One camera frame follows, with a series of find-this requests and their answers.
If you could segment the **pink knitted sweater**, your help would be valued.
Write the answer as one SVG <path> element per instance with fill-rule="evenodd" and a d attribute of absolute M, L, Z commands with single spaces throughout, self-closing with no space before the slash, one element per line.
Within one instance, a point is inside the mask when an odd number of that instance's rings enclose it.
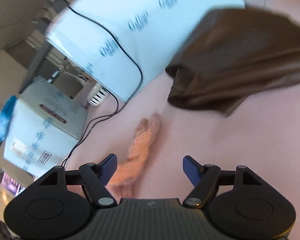
<path fill-rule="evenodd" d="M 151 145 L 159 133 L 160 126 L 160 115 L 154 113 L 148 119 L 141 119 L 136 127 L 125 160 L 117 166 L 107 184 L 107 190 L 117 202 L 122 198 L 134 197 L 134 184 L 144 172 Z"/>

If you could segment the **small white cardboard box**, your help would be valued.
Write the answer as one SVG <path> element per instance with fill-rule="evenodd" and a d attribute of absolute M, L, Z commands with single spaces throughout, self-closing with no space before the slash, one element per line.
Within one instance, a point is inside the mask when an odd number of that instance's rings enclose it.
<path fill-rule="evenodd" d="M 33 176 L 42 176 L 79 142 L 87 114 L 78 102 L 37 77 L 16 101 L 4 159 Z"/>

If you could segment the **blue plastic package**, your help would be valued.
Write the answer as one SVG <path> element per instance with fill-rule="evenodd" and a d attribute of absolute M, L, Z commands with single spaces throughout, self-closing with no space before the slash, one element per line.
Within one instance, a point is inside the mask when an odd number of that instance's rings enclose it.
<path fill-rule="evenodd" d="M 16 101 L 17 97 L 11 96 L 0 111 L 0 141 L 4 141 L 8 134 Z"/>

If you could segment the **white striped bowl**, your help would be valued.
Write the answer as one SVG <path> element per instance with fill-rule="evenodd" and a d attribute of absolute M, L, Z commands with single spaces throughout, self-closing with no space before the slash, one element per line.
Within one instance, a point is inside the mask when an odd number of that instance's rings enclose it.
<path fill-rule="evenodd" d="M 98 106 L 107 96 L 108 92 L 99 83 L 97 83 L 89 92 L 87 102 L 92 106 Z"/>

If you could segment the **brown folded garment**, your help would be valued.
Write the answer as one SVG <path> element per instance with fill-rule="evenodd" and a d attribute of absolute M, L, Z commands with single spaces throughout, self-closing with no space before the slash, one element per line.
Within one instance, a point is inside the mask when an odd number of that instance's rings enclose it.
<path fill-rule="evenodd" d="M 170 105 L 229 116 L 253 94 L 300 84 L 300 26 L 259 9 L 212 10 L 165 70 Z"/>

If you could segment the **large white cardboard box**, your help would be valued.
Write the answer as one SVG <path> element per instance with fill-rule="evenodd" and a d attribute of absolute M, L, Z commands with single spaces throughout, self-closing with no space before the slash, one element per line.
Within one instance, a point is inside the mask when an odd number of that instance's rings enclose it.
<path fill-rule="evenodd" d="M 204 15 L 243 0 L 74 0 L 46 39 L 123 102 L 160 75 Z"/>

